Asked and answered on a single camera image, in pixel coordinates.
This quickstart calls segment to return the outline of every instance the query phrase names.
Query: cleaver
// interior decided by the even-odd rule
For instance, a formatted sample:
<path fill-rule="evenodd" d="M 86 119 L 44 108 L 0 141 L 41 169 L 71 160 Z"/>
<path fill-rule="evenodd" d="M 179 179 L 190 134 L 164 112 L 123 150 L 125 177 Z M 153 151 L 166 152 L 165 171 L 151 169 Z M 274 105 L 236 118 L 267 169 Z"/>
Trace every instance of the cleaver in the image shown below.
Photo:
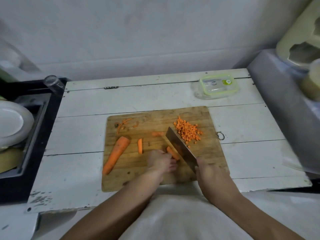
<path fill-rule="evenodd" d="M 168 138 L 177 152 L 182 156 L 182 158 L 186 161 L 191 170 L 196 173 L 195 166 L 198 166 L 196 157 L 192 154 L 189 148 L 187 148 L 185 143 L 179 138 L 177 133 L 174 132 L 171 127 L 169 127 L 165 136 Z"/>

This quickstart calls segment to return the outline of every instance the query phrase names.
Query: container lid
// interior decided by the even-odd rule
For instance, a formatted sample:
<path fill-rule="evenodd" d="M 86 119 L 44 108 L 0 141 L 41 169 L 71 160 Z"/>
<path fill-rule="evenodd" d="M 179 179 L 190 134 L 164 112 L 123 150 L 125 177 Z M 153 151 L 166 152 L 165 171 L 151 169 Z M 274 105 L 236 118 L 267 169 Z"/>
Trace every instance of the container lid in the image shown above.
<path fill-rule="evenodd" d="M 204 76 L 199 80 L 203 93 L 207 96 L 216 96 L 224 93 L 226 96 L 239 90 L 239 86 L 230 74 Z"/>

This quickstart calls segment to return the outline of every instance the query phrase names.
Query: table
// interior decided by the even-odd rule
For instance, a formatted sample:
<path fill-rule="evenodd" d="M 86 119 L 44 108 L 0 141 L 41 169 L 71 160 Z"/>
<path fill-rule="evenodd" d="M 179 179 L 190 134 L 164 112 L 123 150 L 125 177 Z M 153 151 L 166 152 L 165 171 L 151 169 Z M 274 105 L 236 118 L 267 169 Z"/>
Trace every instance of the table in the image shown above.
<path fill-rule="evenodd" d="M 229 73 L 240 91 L 201 100 L 202 76 Z M 241 192 L 310 186 L 306 174 L 282 165 L 295 157 L 247 69 L 70 81 L 36 176 L 26 212 L 61 212 L 98 206 L 115 192 L 101 191 L 108 116 L 207 106 L 230 175 Z M 198 183 L 161 185 L 156 193 L 201 194 Z"/>

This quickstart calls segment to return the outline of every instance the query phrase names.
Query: white wall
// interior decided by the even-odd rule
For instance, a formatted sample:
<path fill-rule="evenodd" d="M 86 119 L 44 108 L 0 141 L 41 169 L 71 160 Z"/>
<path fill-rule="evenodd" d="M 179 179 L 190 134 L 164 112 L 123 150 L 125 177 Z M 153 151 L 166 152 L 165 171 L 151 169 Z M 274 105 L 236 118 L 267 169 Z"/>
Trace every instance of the white wall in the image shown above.
<path fill-rule="evenodd" d="M 44 71 L 39 77 L 229 69 L 274 47 L 307 2 L 1 0 L 0 36 Z"/>

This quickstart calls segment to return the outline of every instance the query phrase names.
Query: wooden cutting board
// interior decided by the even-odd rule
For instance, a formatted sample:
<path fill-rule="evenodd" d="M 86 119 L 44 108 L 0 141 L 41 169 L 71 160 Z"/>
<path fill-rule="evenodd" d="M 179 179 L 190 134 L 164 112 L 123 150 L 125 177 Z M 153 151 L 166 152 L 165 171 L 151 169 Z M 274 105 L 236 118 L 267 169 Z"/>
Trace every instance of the wooden cutting board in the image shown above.
<path fill-rule="evenodd" d="M 173 148 L 165 135 L 153 137 L 151 133 L 154 131 L 166 132 L 169 126 L 176 131 L 173 122 L 177 120 L 178 116 L 193 125 L 198 124 L 198 129 L 203 132 L 201 141 L 198 141 L 196 144 L 193 144 L 192 141 L 189 144 L 192 153 L 196 157 L 203 156 L 210 164 L 214 163 L 228 170 L 209 110 L 205 106 L 116 115 L 108 117 L 107 120 L 103 164 L 108 160 L 109 154 L 120 136 L 131 138 L 131 144 L 120 156 L 110 174 L 102 176 L 102 191 L 120 190 L 131 179 L 145 172 L 147 168 L 147 156 L 151 150 L 161 149 L 166 151 L 167 146 Z M 124 119 L 128 118 L 132 118 L 132 120 L 128 121 L 125 129 L 121 129 L 117 135 L 115 124 L 121 123 Z M 139 126 L 133 128 L 132 126 L 137 121 L 139 121 Z M 142 138 L 143 154 L 138 154 L 137 141 L 139 138 Z M 161 184 L 196 180 L 194 172 L 182 158 L 180 159 L 177 171 L 166 174 Z"/>

